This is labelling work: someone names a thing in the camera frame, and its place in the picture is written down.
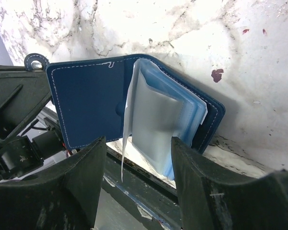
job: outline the black mechanical part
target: black mechanical part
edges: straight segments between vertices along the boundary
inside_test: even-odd
[[[0,230],[93,228],[106,152],[99,138],[21,181],[0,183]]]
[[[27,136],[15,137],[0,149],[0,181],[26,175],[43,162]]]
[[[171,154],[184,230],[288,230],[288,172],[240,175],[179,138]]]
[[[65,148],[63,146],[64,140],[60,126],[49,118],[45,118],[45,123],[48,126],[49,131],[33,138],[32,143],[39,151],[40,155],[44,159],[47,159],[54,154],[65,150]]]
[[[41,166],[44,160],[65,150],[60,126],[45,118],[48,131],[33,138],[14,137],[0,147],[0,180],[24,176]]]
[[[50,98],[44,71],[0,66],[0,145],[18,135]]]

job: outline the stain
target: stain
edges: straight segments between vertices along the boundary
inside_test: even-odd
[[[222,79],[222,73],[224,73],[224,70],[223,69],[214,69],[212,72],[211,72],[211,77],[213,78],[213,81],[215,83],[218,83],[219,81],[221,81]]]
[[[42,207],[40,210],[37,222],[36,222],[36,229],[43,229],[45,222],[46,222],[46,209],[45,207]]]
[[[106,182],[111,186],[111,187],[115,187],[115,182],[111,181],[110,179],[108,179],[105,175],[103,176],[102,180],[106,180]]]
[[[216,215],[222,225],[222,229],[231,230],[233,224],[231,214],[226,202],[224,201],[225,194],[218,192],[215,188],[212,189],[211,194],[213,194],[213,196],[210,197],[215,205]]]
[[[51,212],[53,210],[53,207],[54,207],[54,204],[53,204],[53,202],[51,202],[49,205],[49,212]]]
[[[134,14],[132,12],[124,11],[126,18],[134,18]]]
[[[246,34],[249,31],[250,31],[250,29],[245,29],[245,30],[242,31],[242,34]]]
[[[68,218],[67,218],[67,215],[66,213],[64,213],[64,230],[67,230],[67,227],[68,227]]]
[[[257,5],[257,4],[259,4],[259,1],[258,1],[258,0],[256,0],[256,1],[251,5],[251,7],[253,7],[253,6]]]
[[[153,216],[146,209],[144,209],[143,207],[140,207],[138,205],[137,205],[137,208],[138,208],[138,210],[139,210],[139,212],[143,218],[150,219],[150,220],[153,219]]]
[[[243,128],[243,127],[240,127],[240,130],[241,130],[241,132],[243,133],[243,134],[248,134],[248,132],[247,131],[245,131],[245,128]]]

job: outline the blue wallet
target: blue wallet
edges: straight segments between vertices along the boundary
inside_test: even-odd
[[[83,148],[100,136],[105,136],[108,142],[122,138],[128,87],[133,64],[139,58],[154,62],[207,103],[208,114],[192,142],[192,148],[204,152],[225,114],[224,106],[187,82],[180,73],[145,54],[47,63],[53,102],[68,149]]]

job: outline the light blue plastic insert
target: light blue plastic insert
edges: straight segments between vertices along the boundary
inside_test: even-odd
[[[179,137],[184,143],[191,146],[197,128],[203,122],[207,113],[206,103],[197,97],[197,95],[162,72],[152,61],[139,59],[134,65],[135,67],[138,65],[139,71],[143,74],[147,85],[157,92],[163,92],[163,94],[170,95],[178,101],[183,101],[180,118],[177,122],[177,129],[173,136]],[[170,152],[164,162],[162,174],[169,179],[174,180]]]

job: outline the metal grommet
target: metal grommet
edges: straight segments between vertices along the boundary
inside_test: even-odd
[[[43,64],[40,61],[34,60],[31,62],[31,67],[34,70],[42,70]]]

